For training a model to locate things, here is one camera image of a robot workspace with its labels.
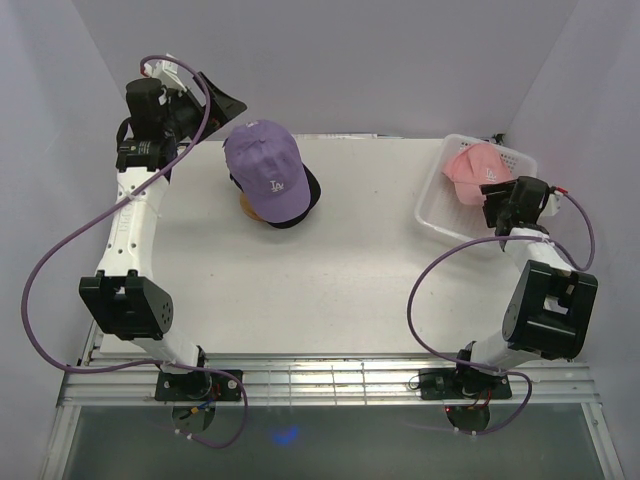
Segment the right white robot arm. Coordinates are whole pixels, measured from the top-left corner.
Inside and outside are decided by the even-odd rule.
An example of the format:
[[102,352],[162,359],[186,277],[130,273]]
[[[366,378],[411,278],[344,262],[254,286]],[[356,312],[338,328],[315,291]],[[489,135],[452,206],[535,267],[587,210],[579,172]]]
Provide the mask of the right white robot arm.
[[520,277],[500,330],[460,350],[451,382],[464,397],[489,396],[509,370],[532,361],[575,358],[584,345],[598,289],[548,230],[543,216],[557,213],[567,192],[529,176],[480,188],[488,228]]

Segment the purple cap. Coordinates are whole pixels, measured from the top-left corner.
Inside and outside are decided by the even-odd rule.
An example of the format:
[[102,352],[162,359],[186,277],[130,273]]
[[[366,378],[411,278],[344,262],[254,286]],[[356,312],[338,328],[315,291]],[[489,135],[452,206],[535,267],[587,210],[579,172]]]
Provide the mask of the purple cap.
[[294,137],[270,120],[235,127],[223,144],[226,165],[256,213],[280,223],[310,203],[304,164]]

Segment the black cap gold logo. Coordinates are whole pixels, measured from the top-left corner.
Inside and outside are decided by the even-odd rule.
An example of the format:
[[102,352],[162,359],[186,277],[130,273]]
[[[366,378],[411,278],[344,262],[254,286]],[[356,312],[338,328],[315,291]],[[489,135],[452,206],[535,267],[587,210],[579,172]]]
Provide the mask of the black cap gold logo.
[[[301,223],[302,221],[305,220],[307,215],[310,213],[310,211],[316,206],[316,204],[320,200],[321,194],[322,194],[322,190],[321,190],[320,183],[318,182],[316,177],[313,175],[313,173],[306,166],[304,166],[304,171],[305,171],[305,174],[306,174],[307,183],[309,185],[309,192],[310,192],[310,203],[309,203],[309,206],[307,207],[307,209],[304,212],[302,212],[299,216],[297,216],[295,218],[292,218],[292,219],[290,219],[288,221],[285,221],[285,222],[274,223],[274,222],[267,222],[266,220],[263,219],[262,223],[266,223],[269,226],[271,226],[272,228],[283,230],[283,229],[293,228],[293,227],[295,227],[296,225],[298,225],[299,223]],[[237,182],[236,179],[232,175],[229,175],[229,178],[236,185],[236,187],[242,193],[244,193],[240,183]]]

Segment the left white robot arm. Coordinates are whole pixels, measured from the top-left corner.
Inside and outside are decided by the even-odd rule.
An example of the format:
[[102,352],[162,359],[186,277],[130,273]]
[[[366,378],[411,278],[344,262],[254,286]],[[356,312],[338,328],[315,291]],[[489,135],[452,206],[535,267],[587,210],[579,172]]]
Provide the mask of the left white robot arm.
[[160,205],[170,185],[168,165],[178,156],[179,143],[200,142],[247,109],[210,80],[204,85],[209,107],[173,74],[127,84],[129,116],[116,135],[117,198],[124,205],[113,216],[95,274],[79,284],[103,333],[145,350],[165,372],[189,365],[179,373],[177,386],[194,400],[210,392],[212,376],[197,365],[200,348],[173,324],[173,300],[153,280],[152,253]]

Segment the pink cap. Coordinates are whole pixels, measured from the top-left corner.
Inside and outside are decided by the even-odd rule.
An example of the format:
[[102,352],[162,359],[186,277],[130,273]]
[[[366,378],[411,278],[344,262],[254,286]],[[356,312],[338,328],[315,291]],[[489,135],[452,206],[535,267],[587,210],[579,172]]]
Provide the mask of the pink cap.
[[488,143],[473,144],[448,160],[442,173],[453,183],[457,199],[467,206],[482,205],[482,185],[513,179],[498,150]]

